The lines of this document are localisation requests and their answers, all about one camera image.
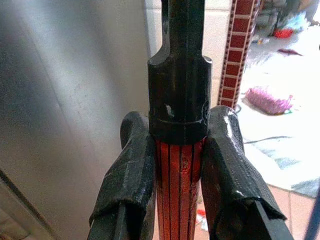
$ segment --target tiled floor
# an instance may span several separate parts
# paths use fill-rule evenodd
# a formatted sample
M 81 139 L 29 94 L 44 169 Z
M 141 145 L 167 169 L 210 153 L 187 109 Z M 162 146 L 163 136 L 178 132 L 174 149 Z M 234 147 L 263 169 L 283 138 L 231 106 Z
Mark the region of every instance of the tiled floor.
M 315 200 L 271 185 L 269 185 L 269 189 L 271 190 L 281 211 L 287 217 L 285 223 L 294 240 L 303 240 Z M 201 197 L 199 197 L 198 209 L 205 209 Z M 200 224 L 196 225 L 194 240 L 208 239 L 208 232 L 202 230 Z M 154 222 L 153 240 L 159 240 L 157 214 Z M 316 240 L 320 240 L 320 231 L 318 231 Z

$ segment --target wall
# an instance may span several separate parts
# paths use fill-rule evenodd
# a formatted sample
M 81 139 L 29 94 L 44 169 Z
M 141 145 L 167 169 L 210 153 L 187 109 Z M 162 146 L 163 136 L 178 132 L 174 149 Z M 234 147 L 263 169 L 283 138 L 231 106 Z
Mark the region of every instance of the wall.
M 231 0 L 205 1 L 202 53 L 213 61 L 211 107 L 218 101 L 230 9 Z M 158 51 L 162 43 L 161 0 L 145 0 L 145 15 L 150 57 Z
M 148 111 L 144 5 L 0 2 L 0 167 L 63 240 L 84 240 L 120 124 Z

